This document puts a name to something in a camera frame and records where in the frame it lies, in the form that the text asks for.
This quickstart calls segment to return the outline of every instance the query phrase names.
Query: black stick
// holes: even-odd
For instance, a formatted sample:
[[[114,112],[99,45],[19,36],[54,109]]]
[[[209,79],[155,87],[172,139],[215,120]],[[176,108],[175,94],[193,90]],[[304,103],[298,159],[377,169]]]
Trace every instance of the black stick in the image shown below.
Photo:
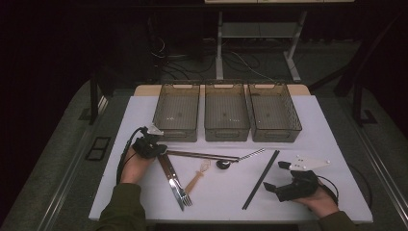
[[[250,194],[249,197],[246,199],[245,204],[243,204],[243,207],[242,207],[243,210],[246,210],[246,209],[248,208],[249,203],[251,202],[251,200],[252,200],[252,198],[254,197],[256,191],[258,191],[259,187],[261,186],[262,182],[264,181],[265,176],[267,176],[268,171],[269,171],[270,168],[272,167],[273,162],[275,162],[276,157],[278,156],[279,152],[280,152],[279,150],[275,150],[275,152],[273,153],[273,156],[270,158],[270,161],[269,161],[267,167],[265,167],[264,172],[262,172],[261,178],[259,178],[259,180],[258,180],[258,182],[256,183],[256,185],[255,185],[254,189],[252,190],[251,194]]]

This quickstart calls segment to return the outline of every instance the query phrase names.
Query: floor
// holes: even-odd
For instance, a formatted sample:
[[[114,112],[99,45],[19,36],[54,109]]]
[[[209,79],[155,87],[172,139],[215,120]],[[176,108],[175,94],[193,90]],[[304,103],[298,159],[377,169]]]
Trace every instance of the floor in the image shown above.
[[[214,79],[215,53],[211,50],[214,41],[206,42],[209,50],[202,62],[187,60],[183,54],[173,51],[172,60],[163,67],[162,79]],[[249,49],[253,43],[260,45],[264,52]],[[227,40],[223,44],[224,78],[270,78],[290,83],[282,56],[287,47],[284,40]],[[302,79],[300,84],[309,86],[341,68],[358,47],[356,41],[300,43],[293,57]],[[376,122],[364,127],[356,125],[350,116],[351,97],[336,97],[333,93],[336,82],[311,94],[318,98],[344,158],[371,207],[374,223],[361,224],[360,229],[407,230],[407,219],[401,214],[407,211],[407,204],[403,202],[404,195],[408,194],[408,141],[367,90],[363,110],[370,111]],[[89,83],[78,90],[0,230],[92,229],[95,222],[88,219],[89,210],[133,91],[120,89],[110,97],[103,97],[99,117],[89,125]],[[85,156],[97,137],[111,138],[108,151],[101,161],[88,161]],[[295,227],[157,225],[152,229],[319,230],[314,222]]]

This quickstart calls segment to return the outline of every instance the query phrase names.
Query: white tabletop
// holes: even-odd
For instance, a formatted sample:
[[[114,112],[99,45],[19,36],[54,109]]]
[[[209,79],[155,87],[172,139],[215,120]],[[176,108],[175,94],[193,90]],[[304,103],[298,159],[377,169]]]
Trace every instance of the white tabletop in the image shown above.
[[[115,144],[102,177],[89,218],[99,219],[111,199],[115,186],[116,168],[125,143],[139,127],[151,123],[158,96],[131,97]],[[293,96],[303,130],[294,143],[253,142],[249,134],[245,142],[206,142],[204,136],[204,97],[200,98],[197,142],[165,142],[169,150],[193,151],[208,154],[243,156],[263,147],[267,151],[233,164],[226,170],[211,167],[204,172],[191,192],[193,205],[182,212],[174,198],[166,176],[155,161],[140,182],[141,204],[150,222],[216,222],[216,223],[300,223],[316,219],[304,206],[279,202],[274,193],[263,185],[256,192],[246,210],[242,206],[264,171],[273,151],[280,154],[265,178],[276,186],[291,183],[289,171],[277,162],[291,162],[296,155],[329,160],[329,167],[318,168],[315,174],[331,180],[340,192],[340,209],[356,223],[372,222],[372,214],[362,196],[333,134],[314,96]],[[186,187],[203,160],[169,156],[183,187]]]

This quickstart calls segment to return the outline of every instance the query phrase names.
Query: jacket sleeve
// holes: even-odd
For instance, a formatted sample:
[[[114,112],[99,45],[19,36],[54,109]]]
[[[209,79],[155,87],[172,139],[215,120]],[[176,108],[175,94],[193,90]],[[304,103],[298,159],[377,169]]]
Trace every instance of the jacket sleeve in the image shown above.
[[[343,212],[337,212],[319,220],[322,231],[357,231],[357,226]]]
[[[145,213],[140,204],[140,192],[140,186],[135,184],[116,185],[111,201],[102,211],[95,230],[146,230]]]

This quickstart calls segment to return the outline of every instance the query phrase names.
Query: ladle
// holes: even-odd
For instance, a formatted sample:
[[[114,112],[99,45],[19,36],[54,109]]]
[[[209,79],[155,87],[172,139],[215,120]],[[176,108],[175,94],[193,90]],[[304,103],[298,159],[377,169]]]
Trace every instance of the ladle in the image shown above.
[[[255,155],[257,155],[257,154],[259,154],[261,152],[264,152],[264,151],[265,151],[265,149],[261,148],[256,152],[252,152],[252,153],[250,153],[250,154],[248,154],[246,156],[240,157],[236,161],[219,160],[219,161],[216,162],[216,164],[217,164],[217,167],[219,167],[220,169],[227,169],[227,168],[229,168],[231,166],[232,163],[235,163],[235,162],[241,161],[243,159],[255,156]]]

